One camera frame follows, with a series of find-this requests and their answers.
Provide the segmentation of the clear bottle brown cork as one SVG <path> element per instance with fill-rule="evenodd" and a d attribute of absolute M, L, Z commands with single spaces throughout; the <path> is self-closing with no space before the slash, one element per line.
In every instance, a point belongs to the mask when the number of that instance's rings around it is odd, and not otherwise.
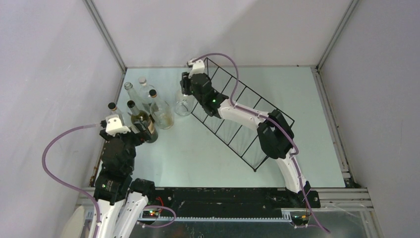
<path fill-rule="evenodd" d="M 116 105 L 116 103 L 111 102 L 108 104 L 108 108 L 113 115 L 118 115 L 121 120 L 123 120 L 123 114 L 120 108 Z"/>

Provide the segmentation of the clear bottle cork stopper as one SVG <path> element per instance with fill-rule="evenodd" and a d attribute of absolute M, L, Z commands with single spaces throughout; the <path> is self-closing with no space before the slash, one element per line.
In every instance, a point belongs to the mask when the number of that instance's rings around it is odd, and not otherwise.
<path fill-rule="evenodd" d="M 155 124 L 160 129 L 170 129 L 174 125 L 174 116 L 169 104 L 158 95 L 155 89 L 149 91 L 149 96 L 152 99 L 150 110 Z"/>

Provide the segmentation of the short clear bottle white cap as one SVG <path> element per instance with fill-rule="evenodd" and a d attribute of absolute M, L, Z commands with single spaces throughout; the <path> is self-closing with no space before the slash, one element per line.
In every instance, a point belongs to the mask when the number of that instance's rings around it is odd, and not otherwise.
<path fill-rule="evenodd" d="M 152 103 L 152 98 L 150 97 L 150 90 L 156 90 L 156 88 L 150 85 L 144 76 L 139 77 L 138 82 L 140 84 L 139 96 L 141 102 L 145 105 L 150 106 Z"/>

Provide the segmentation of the tall clear champagne label bottle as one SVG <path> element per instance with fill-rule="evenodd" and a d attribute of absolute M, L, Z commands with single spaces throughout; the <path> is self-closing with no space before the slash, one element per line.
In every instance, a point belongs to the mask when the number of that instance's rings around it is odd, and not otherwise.
<path fill-rule="evenodd" d="M 136 90 L 134 89 L 134 86 L 131 82 L 125 82 L 124 83 L 124 88 L 127 91 L 127 94 L 129 95 L 129 98 L 135 102 L 136 106 L 140 109 L 140 110 L 145 110 L 141 100 L 140 100 L 140 96 L 138 95 L 138 93 L 136 92 Z"/>

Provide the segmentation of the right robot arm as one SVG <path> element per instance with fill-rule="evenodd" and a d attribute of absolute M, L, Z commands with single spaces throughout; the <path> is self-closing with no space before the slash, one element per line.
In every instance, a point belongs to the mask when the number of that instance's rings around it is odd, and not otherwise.
<path fill-rule="evenodd" d="M 215 90 L 205 73 L 181 74 L 181 91 L 193 96 L 210 117 L 229 120 L 254 130 L 262 151 L 276 161 L 285 180 L 288 201 L 294 207 L 305 206 L 311 210 L 310 183 L 297 162 L 299 153 L 293 141 L 293 131 L 279 110 L 261 112 L 243 106 Z"/>

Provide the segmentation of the clear bottle white frosted label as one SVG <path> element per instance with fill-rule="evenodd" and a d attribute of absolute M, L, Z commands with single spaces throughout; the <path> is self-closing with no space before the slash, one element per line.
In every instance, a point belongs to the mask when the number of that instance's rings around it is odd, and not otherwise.
<path fill-rule="evenodd" d="M 178 90 L 175 94 L 176 104 L 175 113 L 179 116 L 188 116 L 192 113 L 195 98 L 193 95 L 186 95 L 182 90 Z"/>

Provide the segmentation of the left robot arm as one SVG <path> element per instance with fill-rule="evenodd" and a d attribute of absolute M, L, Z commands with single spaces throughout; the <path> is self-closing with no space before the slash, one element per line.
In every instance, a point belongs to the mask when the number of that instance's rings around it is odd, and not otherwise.
<path fill-rule="evenodd" d="M 102 167 L 95 181 L 97 203 L 89 237 L 127 238 L 131 235 L 140 213 L 157 199 L 155 184 L 132 179 L 136 147 L 151 139 L 142 123 L 139 132 L 123 125 L 118 118 L 101 121 L 100 136 L 105 139 Z"/>

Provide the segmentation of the dark green wine bottle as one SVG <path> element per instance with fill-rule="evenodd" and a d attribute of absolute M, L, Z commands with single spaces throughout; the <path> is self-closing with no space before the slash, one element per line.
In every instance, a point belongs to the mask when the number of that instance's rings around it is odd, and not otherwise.
<path fill-rule="evenodd" d="M 131 122 L 141 132 L 149 135 L 149 139 L 145 139 L 147 143 L 154 143 L 158 139 L 158 132 L 156 131 L 154 122 L 150 115 L 137 107 L 133 100 L 127 102 L 127 107 L 131 111 Z"/>

